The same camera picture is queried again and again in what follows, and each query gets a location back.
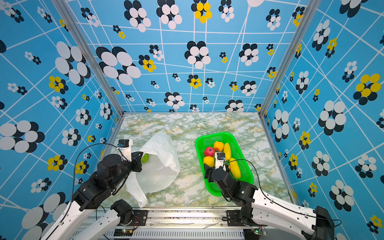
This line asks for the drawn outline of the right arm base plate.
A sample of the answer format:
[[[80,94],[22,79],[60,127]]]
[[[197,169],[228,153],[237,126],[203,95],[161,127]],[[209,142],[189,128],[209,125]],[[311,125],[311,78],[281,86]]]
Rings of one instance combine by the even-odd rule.
[[[242,221],[240,216],[240,210],[227,210],[226,211],[226,222],[229,227],[248,227],[249,225],[245,224]]]

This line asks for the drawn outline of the yellow toy orange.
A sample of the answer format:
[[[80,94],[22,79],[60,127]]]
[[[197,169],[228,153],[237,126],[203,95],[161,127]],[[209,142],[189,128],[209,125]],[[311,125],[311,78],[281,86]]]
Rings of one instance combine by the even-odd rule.
[[[211,156],[205,156],[203,159],[203,163],[209,167],[215,166],[215,158]]]

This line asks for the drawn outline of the yellow toy apple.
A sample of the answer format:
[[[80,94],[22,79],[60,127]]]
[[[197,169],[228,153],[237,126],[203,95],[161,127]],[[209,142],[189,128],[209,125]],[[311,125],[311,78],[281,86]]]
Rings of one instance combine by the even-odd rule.
[[[216,141],[216,142],[214,143],[213,148],[214,148],[214,150],[215,150],[216,152],[222,152],[223,149],[224,149],[224,146],[225,146],[224,143]]]

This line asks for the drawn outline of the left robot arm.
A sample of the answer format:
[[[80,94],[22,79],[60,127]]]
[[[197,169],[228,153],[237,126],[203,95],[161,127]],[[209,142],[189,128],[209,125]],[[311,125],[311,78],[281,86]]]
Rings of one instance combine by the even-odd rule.
[[[42,236],[43,240],[98,240],[116,226],[129,226],[132,234],[141,223],[133,208],[124,200],[116,201],[104,215],[93,224],[75,234],[81,224],[97,209],[104,200],[116,194],[126,183],[130,173],[142,170],[142,152],[110,154],[98,163],[97,171],[73,194],[63,214]]]

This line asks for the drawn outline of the pink toy apple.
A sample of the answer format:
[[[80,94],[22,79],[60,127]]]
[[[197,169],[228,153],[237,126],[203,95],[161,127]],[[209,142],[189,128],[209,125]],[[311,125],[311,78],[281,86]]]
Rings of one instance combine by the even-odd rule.
[[[204,150],[204,156],[205,157],[214,157],[215,156],[215,149],[212,147],[207,147]]]

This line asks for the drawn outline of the white plastic bag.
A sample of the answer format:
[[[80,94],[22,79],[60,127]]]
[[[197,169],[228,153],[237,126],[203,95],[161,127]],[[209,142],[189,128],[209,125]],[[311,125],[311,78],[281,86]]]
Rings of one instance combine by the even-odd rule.
[[[140,208],[148,204],[146,194],[166,189],[181,170],[178,152],[171,137],[164,132],[152,136],[141,148],[134,151],[148,155],[149,159],[139,173],[132,172],[125,183],[126,190]]]

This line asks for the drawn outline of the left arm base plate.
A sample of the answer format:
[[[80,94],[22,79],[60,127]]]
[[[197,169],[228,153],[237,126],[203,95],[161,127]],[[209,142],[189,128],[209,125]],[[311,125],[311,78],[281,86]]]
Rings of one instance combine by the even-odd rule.
[[[145,226],[148,219],[147,210],[130,210],[121,217],[121,226],[141,227]]]

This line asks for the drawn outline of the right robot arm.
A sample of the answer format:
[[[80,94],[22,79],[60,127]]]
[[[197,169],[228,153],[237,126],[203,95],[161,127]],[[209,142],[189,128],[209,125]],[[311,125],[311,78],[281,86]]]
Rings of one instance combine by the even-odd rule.
[[[204,178],[215,183],[222,196],[241,207],[240,219],[248,226],[267,225],[301,240],[333,240],[335,223],[323,207],[305,208],[276,198],[261,188],[234,179],[223,167],[204,165]]]

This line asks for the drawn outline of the yellow toy mango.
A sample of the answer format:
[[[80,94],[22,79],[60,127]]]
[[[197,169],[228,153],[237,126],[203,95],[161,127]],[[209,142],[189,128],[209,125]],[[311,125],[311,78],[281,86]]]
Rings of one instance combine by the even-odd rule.
[[[230,162],[229,162],[229,167],[230,167],[230,172],[232,173],[233,177],[236,180],[239,180],[242,177],[242,175],[241,175],[241,170],[240,170],[238,161],[235,160],[234,158],[231,158]]]
[[[229,143],[224,144],[223,153],[225,154],[225,158],[227,161],[232,158],[232,150]]]

